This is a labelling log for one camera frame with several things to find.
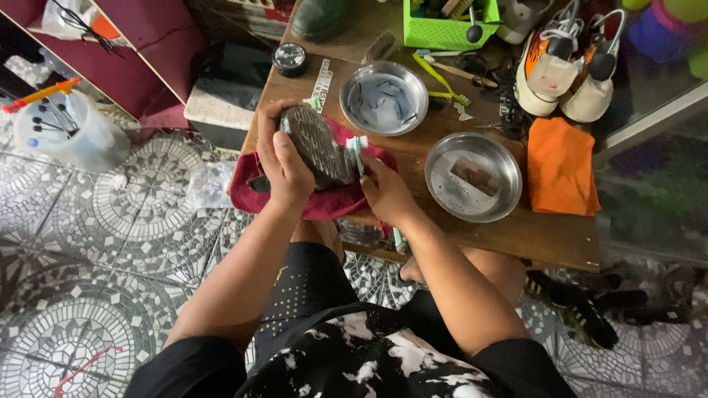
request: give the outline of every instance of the red cloth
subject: red cloth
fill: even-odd
[[[342,125],[332,120],[327,120],[329,128],[332,130],[334,140],[339,145],[345,145],[347,138],[354,137],[354,134],[345,129]],[[381,148],[369,145],[362,149],[362,153],[370,157],[381,159],[388,167],[396,170],[396,159],[390,153]],[[251,213],[260,213],[270,199],[269,193],[256,193],[247,184],[252,178],[261,176],[258,167],[258,156],[255,152],[241,155],[239,164],[236,166],[236,173],[231,184],[231,202],[234,207]],[[353,183],[347,186],[327,189],[324,191],[314,191],[307,201],[307,207],[302,213],[303,220],[335,220],[351,214],[357,210],[368,208],[364,192],[361,185]]]

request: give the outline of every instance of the sticker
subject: sticker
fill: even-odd
[[[317,113],[322,113],[322,109],[324,109],[324,101],[327,99],[327,92],[329,91],[329,85],[332,83],[332,76],[334,76],[334,73],[329,70],[329,59],[325,59],[322,61],[322,66],[319,68],[319,75],[317,76],[317,81],[314,84],[314,90],[310,97],[319,98],[320,108],[317,110]]]

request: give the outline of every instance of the hand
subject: hand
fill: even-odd
[[[404,229],[410,221],[425,217],[397,172],[366,155],[361,155],[361,161],[373,172],[371,177],[362,180],[361,188],[379,220]]]
[[[276,122],[284,109],[300,101],[280,100],[258,111],[258,144],[256,151],[261,166],[270,180],[270,201],[302,212],[315,183],[312,172],[305,166],[290,137],[276,131]]]

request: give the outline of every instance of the purple bucket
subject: purple bucket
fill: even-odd
[[[632,44],[659,64],[685,59],[696,42],[688,25],[668,21],[670,19],[663,10],[663,1],[658,0],[629,28]]]

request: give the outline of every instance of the green boot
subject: green boot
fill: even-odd
[[[303,0],[292,20],[292,34],[308,42],[337,36],[353,0]]]

